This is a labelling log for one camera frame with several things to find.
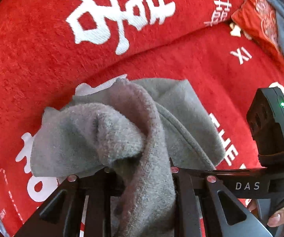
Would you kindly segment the grey fleece garment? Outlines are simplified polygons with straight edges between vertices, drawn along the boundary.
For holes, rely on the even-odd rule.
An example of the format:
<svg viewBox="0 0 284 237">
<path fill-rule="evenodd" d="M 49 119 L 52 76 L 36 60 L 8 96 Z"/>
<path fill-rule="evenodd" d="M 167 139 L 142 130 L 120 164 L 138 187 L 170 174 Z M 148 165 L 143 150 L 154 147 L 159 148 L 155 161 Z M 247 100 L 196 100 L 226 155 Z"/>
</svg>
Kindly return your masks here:
<svg viewBox="0 0 284 237">
<path fill-rule="evenodd" d="M 118 79 L 102 91 L 45 110 L 33 142 L 37 177 L 84 177 L 113 169 L 125 190 L 116 202 L 116 236 L 173 236 L 170 163 L 213 170 L 225 149 L 188 80 Z"/>
</svg>

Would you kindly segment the red blanket with white lettering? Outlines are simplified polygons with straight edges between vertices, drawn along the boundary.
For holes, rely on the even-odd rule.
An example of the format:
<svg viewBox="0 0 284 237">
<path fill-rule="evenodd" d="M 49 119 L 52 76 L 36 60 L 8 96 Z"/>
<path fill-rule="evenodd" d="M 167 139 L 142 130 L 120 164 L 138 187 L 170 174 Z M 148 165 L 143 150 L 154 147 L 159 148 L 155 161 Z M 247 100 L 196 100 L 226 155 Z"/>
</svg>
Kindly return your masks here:
<svg viewBox="0 0 284 237">
<path fill-rule="evenodd" d="M 0 2 L 0 219 L 13 236 L 58 186 L 30 169 L 48 107 L 119 78 L 185 80 L 165 107 L 194 134 L 197 95 L 223 145 L 219 169 L 258 166 L 245 115 L 260 87 L 284 91 L 284 63 L 230 35 L 244 0 L 2 0 Z"/>
</svg>

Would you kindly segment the red embroidered pillow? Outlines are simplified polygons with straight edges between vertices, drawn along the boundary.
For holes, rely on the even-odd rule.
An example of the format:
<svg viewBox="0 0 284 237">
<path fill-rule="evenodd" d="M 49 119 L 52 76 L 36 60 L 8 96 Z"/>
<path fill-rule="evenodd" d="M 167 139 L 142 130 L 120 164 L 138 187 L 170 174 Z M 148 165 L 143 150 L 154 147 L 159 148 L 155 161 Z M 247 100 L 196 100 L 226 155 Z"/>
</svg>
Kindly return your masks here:
<svg viewBox="0 0 284 237">
<path fill-rule="evenodd" d="M 245 0 L 231 17 L 274 61 L 284 67 L 284 56 L 277 41 L 276 12 L 266 0 Z"/>
</svg>

